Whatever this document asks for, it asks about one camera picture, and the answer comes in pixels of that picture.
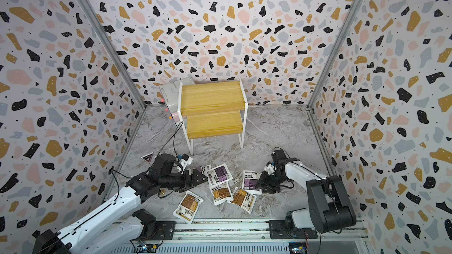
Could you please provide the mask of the purple coffee bag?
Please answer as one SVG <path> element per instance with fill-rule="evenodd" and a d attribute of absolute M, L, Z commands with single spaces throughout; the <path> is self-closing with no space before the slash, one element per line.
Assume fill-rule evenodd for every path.
<path fill-rule="evenodd" d="M 228 169 L 228 166 L 224 163 L 215 168 L 206 171 L 208 183 L 211 188 L 220 186 L 233 180 L 232 173 Z"/>
<path fill-rule="evenodd" d="M 206 176 L 206 172 L 211 169 L 211 165 L 205 165 L 201 167 L 201 173 Z"/>
<path fill-rule="evenodd" d="M 243 171 L 242 190 L 253 195 L 261 195 L 262 189 L 260 185 L 261 172 Z"/>

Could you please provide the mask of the two-tier wooden white shelf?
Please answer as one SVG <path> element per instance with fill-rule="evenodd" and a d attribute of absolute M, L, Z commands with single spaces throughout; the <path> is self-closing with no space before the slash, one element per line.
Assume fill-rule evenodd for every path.
<path fill-rule="evenodd" d="M 223 135 L 237 135 L 240 148 L 244 148 L 248 101 L 240 79 L 195 85 L 180 83 L 177 114 L 190 154 L 194 154 L 196 139 Z"/>

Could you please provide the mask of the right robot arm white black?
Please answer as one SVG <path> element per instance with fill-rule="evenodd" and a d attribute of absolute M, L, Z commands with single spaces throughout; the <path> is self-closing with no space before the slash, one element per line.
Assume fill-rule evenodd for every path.
<path fill-rule="evenodd" d="M 308 199 L 307 208 L 287 212 L 283 226 L 272 226 L 271 230 L 290 238 L 315 238 L 326 232 L 339 234 L 356 224 L 356 214 L 339 176 L 314 172 L 279 147 L 271 156 L 273 160 L 267 163 L 258 180 L 262 193 L 275 194 L 298 184 Z"/>

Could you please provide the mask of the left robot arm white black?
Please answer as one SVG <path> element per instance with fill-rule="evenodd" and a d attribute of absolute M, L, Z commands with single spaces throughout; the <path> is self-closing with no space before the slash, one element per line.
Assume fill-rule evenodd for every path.
<path fill-rule="evenodd" d="M 136 239 L 171 239 L 173 223 L 160 228 L 154 215 L 140 206 L 161 189 L 186 192 L 208 178 L 197 169 L 187 171 L 176 156 L 161 154 L 144 172 L 133 176 L 118 192 L 82 219 L 58 232 L 41 233 L 35 254 L 103 254 Z"/>

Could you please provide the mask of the brown coffee bag right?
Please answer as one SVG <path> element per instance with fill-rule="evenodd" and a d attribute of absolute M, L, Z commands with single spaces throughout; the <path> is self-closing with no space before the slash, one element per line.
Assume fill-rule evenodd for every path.
<path fill-rule="evenodd" d="M 247 213 L 251 214 L 256 203 L 257 196 L 239 187 L 234 188 L 233 199 L 229 203 L 239 206 Z"/>

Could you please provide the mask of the brown coffee bag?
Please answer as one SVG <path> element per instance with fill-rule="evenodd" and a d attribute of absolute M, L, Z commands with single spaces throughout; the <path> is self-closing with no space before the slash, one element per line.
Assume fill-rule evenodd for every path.
<path fill-rule="evenodd" d="M 188 224 L 192 224 L 200 205 L 204 202 L 201 196 L 187 191 L 173 215 Z"/>
<path fill-rule="evenodd" d="M 233 199 L 229 203 L 239 206 L 247 213 L 251 214 L 256 203 L 257 196 L 239 187 L 234 188 Z"/>
<path fill-rule="evenodd" d="M 225 202 L 230 202 L 233 200 L 233 196 L 230 187 L 227 183 L 219 185 L 215 188 L 211 188 L 211 193 L 213 194 L 213 204 L 215 206 L 221 205 Z"/>

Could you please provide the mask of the brown coffee bag middle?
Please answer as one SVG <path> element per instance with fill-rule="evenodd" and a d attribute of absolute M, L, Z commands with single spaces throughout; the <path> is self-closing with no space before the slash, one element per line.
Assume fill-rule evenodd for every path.
<path fill-rule="evenodd" d="M 215 206 L 221 205 L 225 202 L 230 202 L 233 200 L 233 196 L 230 187 L 227 183 L 219 185 L 215 188 L 211 188 L 211 193 L 213 194 L 213 204 Z"/>

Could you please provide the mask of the brown coffee bag front left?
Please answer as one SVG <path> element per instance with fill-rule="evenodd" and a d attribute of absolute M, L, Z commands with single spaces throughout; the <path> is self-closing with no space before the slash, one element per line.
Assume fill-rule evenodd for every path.
<path fill-rule="evenodd" d="M 204 202 L 201 196 L 187 191 L 173 215 L 188 224 L 192 224 L 200 205 Z"/>

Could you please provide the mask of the white box behind shelf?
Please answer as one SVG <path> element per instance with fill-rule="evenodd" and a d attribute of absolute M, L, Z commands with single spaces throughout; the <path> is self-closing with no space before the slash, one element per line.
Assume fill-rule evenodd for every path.
<path fill-rule="evenodd" d="M 160 93 L 162 95 L 161 101 L 166 105 L 166 111 L 171 114 L 172 112 L 178 111 L 178 96 L 180 83 L 183 85 L 194 85 L 195 82 L 191 75 L 188 77 L 170 82 L 166 85 L 160 86 Z"/>

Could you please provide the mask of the triangular warning sticker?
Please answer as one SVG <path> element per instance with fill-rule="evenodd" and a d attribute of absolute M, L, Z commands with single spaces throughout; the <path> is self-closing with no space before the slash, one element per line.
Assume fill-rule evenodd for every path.
<path fill-rule="evenodd" d="M 144 156 L 141 157 L 141 159 L 142 159 L 143 161 L 145 161 L 146 163 L 151 163 L 152 160 L 153 160 L 153 158 L 154 158 L 154 153 L 153 153 L 153 152 L 151 152 L 151 153 L 149 153 L 149 154 L 144 155 Z"/>

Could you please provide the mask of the pink item beside box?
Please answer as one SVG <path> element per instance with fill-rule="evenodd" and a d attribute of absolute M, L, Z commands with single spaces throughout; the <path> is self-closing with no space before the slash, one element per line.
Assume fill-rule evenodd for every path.
<path fill-rule="evenodd" d="M 172 120 L 175 123 L 175 126 L 178 127 L 179 124 L 181 123 L 180 114 L 177 111 L 175 111 L 175 112 L 171 113 L 171 117 L 172 117 Z"/>

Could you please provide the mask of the right corner aluminium profile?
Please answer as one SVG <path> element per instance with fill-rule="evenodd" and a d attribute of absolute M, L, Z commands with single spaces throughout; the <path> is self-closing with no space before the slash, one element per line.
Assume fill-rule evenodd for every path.
<path fill-rule="evenodd" d="M 354 0 L 352 2 L 351 8 L 344 20 L 344 23 L 340 29 L 337 39 L 335 40 L 335 43 L 333 44 L 333 47 L 331 49 L 330 55 L 328 56 L 326 65 L 319 77 L 319 80 L 315 86 L 311 99 L 307 105 L 308 110 L 311 110 L 314 108 L 315 101 L 320 96 L 321 89 L 323 88 L 323 83 L 325 83 L 325 81 L 327 80 L 327 75 L 333 67 L 334 61 L 336 60 L 336 57 L 339 54 L 340 48 L 346 39 L 346 36 L 354 22 L 354 18 L 356 16 L 357 11 L 359 10 L 362 2 L 363 2 L 363 0 Z"/>

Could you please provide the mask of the corner aluminium profile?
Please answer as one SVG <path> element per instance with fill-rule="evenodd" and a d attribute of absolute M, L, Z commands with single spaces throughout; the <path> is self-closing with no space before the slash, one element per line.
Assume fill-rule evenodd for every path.
<path fill-rule="evenodd" d="M 131 95 L 133 96 L 135 102 L 141 107 L 141 109 L 146 110 L 146 104 L 141 99 L 141 95 L 138 92 L 138 89 L 134 85 L 126 67 L 124 66 L 120 56 L 117 54 L 117 51 L 115 50 L 112 42 L 110 41 L 109 37 L 107 36 L 107 33 L 105 32 L 101 22 L 98 20 L 96 13 L 93 10 L 93 7 L 89 3 L 88 0 L 77 0 L 81 9 L 85 13 L 87 20 L 90 22 L 90 24 L 93 27 L 93 30 L 99 37 L 102 45 L 104 46 L 107 54 L 113 59 L 115 66 L 118 68 L 120 74 L 122 75 L 125 84 L 128 86 L 129 90 L 131 91 Z"/>
<path fill-rule="evenodd" d="M 335 43 L 333 44 L 333 47 L 331 49 L 330 55 L 328 56 L 326 65 L 319 77 L 319 80 L 315 86 L 311 99 L 307 105 L 308 110 L 311 110 L 314 108 L 315 101 L 320 96 L 321 89 L 323 88 L 323 83 L 325 83 L 325 81 L 327 80 L 327 75 L 333 67 L 334 61 L 336 60 L 336 57 L 339 54 L 340 48 L 346 39 L 346 36 L 354 22 L 354 18 L 356 16 L 357 11 L 359 10 L 362 2 L 363 2 L 363 0 L 354 0 L 352 2 L 351 8 L 344 20 L 344 23 L 340 29 L 337 39 L 335 40 Z"/>

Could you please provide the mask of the left corner aluminium profile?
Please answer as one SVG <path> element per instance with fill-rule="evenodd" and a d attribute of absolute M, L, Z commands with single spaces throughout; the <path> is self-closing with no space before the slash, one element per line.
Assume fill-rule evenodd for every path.
<path fill-rule="evenodd" d="M 141 107 L 141 109 L 146 110 L 146 104 L 141 99 L 141 95 L 138 92 L 138 89 L 134 85 L 126 67 L 124 66 L 120 56 L 117 54 L 117 51 L 115 50 L 112 42 L 110 41 L 109 37 L 107 36 L 107 33 L 105 32 L 101 22 L 98 20 L 96 13 L 93 10 L 93 7 L 89 3 L 88 0 L 77 0 L 81 9 L 85 13 L 87 20 L 90 22 L 90 24 L 93 27 L 93 30 L 99 37 L 102 45 L 104 46 L 107 54 L 113 59 L 115 66 L 118 68 L 120 74 L 122 75 L 125 84 L 128 86 L 129 90 L 131 91 L 131 95 L 133 96 L 135 102 Z"/>

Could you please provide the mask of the aluminium front rail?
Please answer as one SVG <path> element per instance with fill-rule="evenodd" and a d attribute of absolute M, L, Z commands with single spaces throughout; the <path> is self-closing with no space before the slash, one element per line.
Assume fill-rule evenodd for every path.
<path fill-rule="evenodd" d="M 104 254 L 371 254 L 361 222 L 317 239 L 271 239 L 270 219 L 175 221 L 171 241 L 133 240 Z"/>

